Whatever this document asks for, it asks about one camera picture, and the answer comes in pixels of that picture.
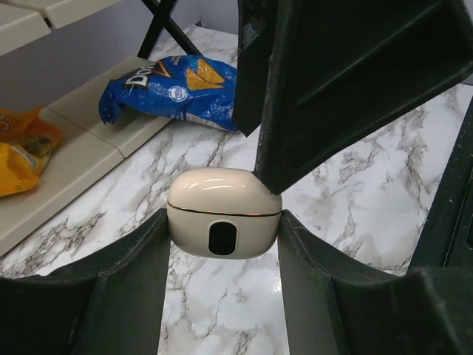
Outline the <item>beige earbud charging case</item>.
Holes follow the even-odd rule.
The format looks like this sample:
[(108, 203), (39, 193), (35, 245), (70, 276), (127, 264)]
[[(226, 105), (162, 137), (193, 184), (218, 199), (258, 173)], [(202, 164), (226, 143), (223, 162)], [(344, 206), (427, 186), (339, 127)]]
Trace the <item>beige earbud charging case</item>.
[(199, 257), (258, 257), (276, 240), (282, 198), (252, 172), (232, 168), (188, 170), (170, 185), (167, 218), (172, 241)]

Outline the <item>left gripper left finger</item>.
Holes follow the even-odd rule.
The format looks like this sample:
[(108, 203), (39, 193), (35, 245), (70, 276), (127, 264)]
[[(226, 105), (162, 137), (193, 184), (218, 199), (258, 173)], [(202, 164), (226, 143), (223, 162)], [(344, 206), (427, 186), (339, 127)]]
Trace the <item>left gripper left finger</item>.
[(156, 354), (170, 237), (166, 210), (47, 276), (1, 279), (2, 354)]

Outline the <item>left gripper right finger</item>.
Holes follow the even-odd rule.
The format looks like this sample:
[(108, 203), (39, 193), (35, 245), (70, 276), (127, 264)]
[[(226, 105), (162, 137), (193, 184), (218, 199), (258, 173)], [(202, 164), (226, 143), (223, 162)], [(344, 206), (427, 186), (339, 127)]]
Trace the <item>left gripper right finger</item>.
[(367, 266), (283, 211), (279, 266), (292, 354), (470, 354), (472, 270)]

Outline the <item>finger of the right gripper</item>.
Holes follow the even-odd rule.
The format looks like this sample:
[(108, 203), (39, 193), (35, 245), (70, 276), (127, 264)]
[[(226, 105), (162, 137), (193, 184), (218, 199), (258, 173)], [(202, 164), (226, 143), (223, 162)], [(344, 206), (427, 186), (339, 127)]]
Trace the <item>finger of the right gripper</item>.
[(249, 136), (262, 121), (278, 1), (240, 0), (238, 11), (233, 123), (241, 133)]
[(471, 73), (464, 1), (281, 1), (254, 173), (278, 195)]

